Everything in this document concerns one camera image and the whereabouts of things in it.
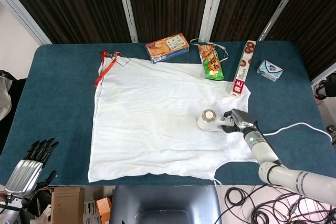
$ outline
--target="wrinkled fabric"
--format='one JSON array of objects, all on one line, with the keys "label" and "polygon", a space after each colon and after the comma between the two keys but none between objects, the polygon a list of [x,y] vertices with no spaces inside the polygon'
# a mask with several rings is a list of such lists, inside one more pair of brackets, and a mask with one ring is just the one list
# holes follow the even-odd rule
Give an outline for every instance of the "wrinkled fabric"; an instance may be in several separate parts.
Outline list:
[{"label": "wrinkled fabric", "polygon": [[247,87],[240,98],[230,97],[231,82],[204,79],[199,64],[122,65],[114,64],[96,89],[89,182],[147,173],[213,179],[227,162],[255,161],[241,133],[197,126],[204,109],[219,116],[247,111]]},{"label": "wrinkled fabric", "polygon": [[11,96],[8,94],[11,85],[11,80],[0,77],[0,120],[5,118],[12,108]]}]

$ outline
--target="floor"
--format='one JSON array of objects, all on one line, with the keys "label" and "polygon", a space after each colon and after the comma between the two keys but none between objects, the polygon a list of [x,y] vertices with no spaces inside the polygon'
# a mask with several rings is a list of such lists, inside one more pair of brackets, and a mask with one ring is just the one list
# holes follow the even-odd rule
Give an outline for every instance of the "floor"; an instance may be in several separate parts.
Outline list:
[{"label": "floor", "polygon": [[[233,186],[217,186],[217,193],[218,193],[218,199],[221,206],[221,212],[225,211],[227,209],[225,205],[225,194],[229,188]],[[244,185],[236,185],[234,187],[241,188],[245,190],[247,193],[250,193],[253,189],[258,188],[254,186],[244,186]],[[103,197],[111,197],[113,194],[114,186],[86,186],[85,187],[85,201],[90,201],[94,199],[100,199]],[[282,192],[286,193],[285,191],[281,191],[281,189],[274,189],[271,187],[265,187],[261,189],[260,191],[255,192],[252,195],[252,200],[255,205],[264,203],[266,201],[272,200],[277,198],[278,196],[282,195]],[[292,206],[292,204],[298,199],[298,196],[293,196],[291,198],[288,198],[288,201],[283,200],[282,202],[286,204],[287,206]],[[240,200],[240,194],[236,191],[232,192],[230,195],[230,199],[232,202],[238,202]],[[317,205],[314,204],[312,200],[307,200],[306,202],[303,202],[304,204],[300,205],[300,210],[302,213],[307,212],[313,212],[317,210]],[[288,210],[282,203],[277,203],[275,205],[276,210],[281,212],[283,215],[287,215]],[[240,224],[244,223],[242,220],[247,221],[251,223],[251,213],[253,211],[253,204],[250,200],[246,201],[246,203],[242,207],[234,207],[232,209],[232,212],[227,212],[222,216],[222,222],[223,223],[234,223],[234,224]],[[299,209],[295,211],[295,213],[292,216],[298,215]],[[270,224],[277,223],[275,218],[273,218],[271,215],[268,215],[270,218]],[[324,214],[312,214],[307,216],[308,219],[312,221],[319,221],[321,220],[325,215]]]},{"label": "floor", "polygon": [[336,97],[328,97],[318,105],[325,126],[336,125]]},{"label": "floor", "polygon": [[0,69],[16,79],[27,78],[37,42],[0,3]]}]

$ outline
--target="snack box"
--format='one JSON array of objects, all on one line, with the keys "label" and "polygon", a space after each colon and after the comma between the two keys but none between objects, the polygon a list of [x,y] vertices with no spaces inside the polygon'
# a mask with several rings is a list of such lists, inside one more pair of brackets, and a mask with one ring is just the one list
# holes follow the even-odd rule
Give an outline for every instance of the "snack box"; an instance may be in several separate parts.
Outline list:
[{"label": "snack box", "polygon": [[183,34],[179,33],[146,44],[146,49],[153,64],[167,60],[189,51],[189,44]]},{"label": "snack box", "polygon": [[242,94],[248,69],[251,64],[256,42],[248,40],[245,44],[244,51],[240,58],[240,65],[237,68],[233,86],[229,86],[229,94],[233,97],[240,97]]},{"label": "snack box", "polygon": [[271,81],[278,80],[283,71],[284,70],[282,68],[275,66],[267,60],[264,60],[257,69],[257,73],[261,74],[267,79],[270,79]]}]

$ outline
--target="blue and white box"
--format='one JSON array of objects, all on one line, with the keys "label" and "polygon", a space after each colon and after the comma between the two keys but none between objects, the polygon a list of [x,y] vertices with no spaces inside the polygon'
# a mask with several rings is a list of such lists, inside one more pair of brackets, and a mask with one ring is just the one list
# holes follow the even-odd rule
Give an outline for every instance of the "blue and white box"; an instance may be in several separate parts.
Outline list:
[{"label": "blue and white box", "polygon": [[284,70],[272,64],[271,62],[264,60],[258,70],[257,73],[261,74],[262,76],[270,79],[271,81],[276,81],[279,79],[280,75]]}]

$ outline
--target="white string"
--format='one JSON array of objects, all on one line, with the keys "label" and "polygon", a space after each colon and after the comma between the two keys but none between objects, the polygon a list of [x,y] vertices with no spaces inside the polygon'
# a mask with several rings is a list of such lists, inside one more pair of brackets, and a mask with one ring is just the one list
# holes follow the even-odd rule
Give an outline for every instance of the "white string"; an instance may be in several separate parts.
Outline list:
[{"label": "white string", "polygon": [[278,130],[275,131],[275,132],[268,133],[268,134],[264,134],[264,136],[272,136],[272,135],[278,134],[280,131],[283,131],[283,130],[292,128],[292,127],[297,126],[297,125],[300,125],[300,124],[305,125],[305,126],[308,126],[308,127],[310,127],[311,129],[313,129],[313,130],[315,130],[315,131],[318,131],[318,132],[323,133],[324,135],[327,135],[328,138],[330,139],[330,142],[332,142],[332,137],[331,137],[331,135],[329,135],[327,132],[324,132],[324,131],[322,131],[322,130],[319,130],[319,129],[317,129],[317,128],[314,128],[313,126],[309,125],[308,123],[303,123],[303,122],[295,123],[295,124],[292,124],[292,125],[290,125],[290,126],[280,128],[280,129],[278,129]]},{"label": "white string", "polygon": [[215,187],[217,187],[217,183],[220,185],[220,186],[222,186],[223,184],[222,184],[222,182],[220,182],[218,179],[213,179],[213,182],[214,182],[214,184],[215,184]]},{"label": "white string", "polygon": [[224,51],[224,58],[221,59],[220,62],[222,62],[223,60],[227,60],[227,59],[229,58],[229,54],[227,53],[226,48],[225,48],[224,46],[219,45],[219,44],[215,44],[215,43],[212,43],[212,42],[206,42],[205,40],[200,39],[200,38],[196,38],[196,39],[192,39],[192,40],[190,40],[190,44],[198,46],[199,44],[197,44],[197,43],[192,43],[192,42],[195,41],[195,40],[200,40],[200,41],[203,42],[203,43],[207,43],[207,44],[210,44],[210,45],[215,45],[215,46],[221,48],[221,49]]}]

